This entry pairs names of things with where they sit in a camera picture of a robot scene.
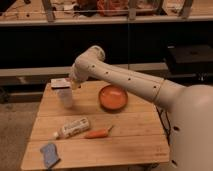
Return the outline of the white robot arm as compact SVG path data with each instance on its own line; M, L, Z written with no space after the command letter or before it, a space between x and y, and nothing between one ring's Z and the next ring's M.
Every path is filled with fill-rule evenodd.
M169 162L165 171L213 171L213 86L184 86L167 79L106 64L94 45L70 68L69 89L93 77L120 86L170 114Z

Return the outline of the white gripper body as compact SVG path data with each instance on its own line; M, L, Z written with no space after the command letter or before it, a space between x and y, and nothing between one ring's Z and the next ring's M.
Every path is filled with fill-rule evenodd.
M50 82L52 89L78 89L80 84L77 82L74 67L70 68L69 76L66 78L53 78Z

